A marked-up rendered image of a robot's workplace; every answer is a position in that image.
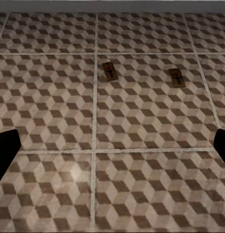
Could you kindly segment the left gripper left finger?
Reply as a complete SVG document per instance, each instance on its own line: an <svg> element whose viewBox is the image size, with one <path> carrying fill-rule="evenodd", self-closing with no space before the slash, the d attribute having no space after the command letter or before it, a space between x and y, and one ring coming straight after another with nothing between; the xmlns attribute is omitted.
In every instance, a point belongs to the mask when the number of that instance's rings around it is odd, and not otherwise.
<svg viewBox="0 0 225 233"><path fill-rule="evenodd" d="M0 133L0 181L20 148L17 129Z"/></svg>

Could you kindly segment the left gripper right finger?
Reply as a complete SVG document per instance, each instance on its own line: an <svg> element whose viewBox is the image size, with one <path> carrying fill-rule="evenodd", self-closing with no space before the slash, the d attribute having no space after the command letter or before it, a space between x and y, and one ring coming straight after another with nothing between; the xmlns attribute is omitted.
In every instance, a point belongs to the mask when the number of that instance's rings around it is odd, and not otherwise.
<svg viewBox="0 0 225 233"><path fill-rule="evenodd" d="M217 130L213 145L222 160L225 162L225 130Z"/></svg>

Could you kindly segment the mousetrap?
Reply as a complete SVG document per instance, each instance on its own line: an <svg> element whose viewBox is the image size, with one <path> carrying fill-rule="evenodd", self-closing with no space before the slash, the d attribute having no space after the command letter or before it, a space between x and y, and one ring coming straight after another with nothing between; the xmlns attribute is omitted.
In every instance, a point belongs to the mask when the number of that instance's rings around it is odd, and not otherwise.
<svg viewBox="0 0 225 233"><path fill-rule="evenodd" d="M175 88L186 87L183 76L179 68L171 68L169 72Z"/></svg>
<svg viewBox="0 0 225 233"><path fill-rule="evenodd" d="M113 62L103 63L102 66L108 81L119 79L116 70L114 68Z"/></svg>

